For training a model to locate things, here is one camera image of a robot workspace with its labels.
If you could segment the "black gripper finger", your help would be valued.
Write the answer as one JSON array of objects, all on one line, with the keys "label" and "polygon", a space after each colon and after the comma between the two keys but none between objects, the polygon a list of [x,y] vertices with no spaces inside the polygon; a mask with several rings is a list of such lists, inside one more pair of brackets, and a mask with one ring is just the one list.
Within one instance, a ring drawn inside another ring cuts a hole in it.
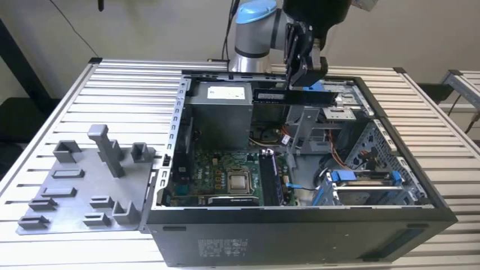
[{"label": "black gripper finger", "polygon": [[309,87],[328,72],[326,58],[321,56],[325,38],[313,34],[310,25],[294,24],[292,87]]},{"label": "black gripper finger", "polygon": [[286,23],[285,27],[285,48],[284,48],[284,64],[285,64],[285,88],[292,89],[293,75],[298,69],[297,59],[297,40],[298,40],[298,22]]}]

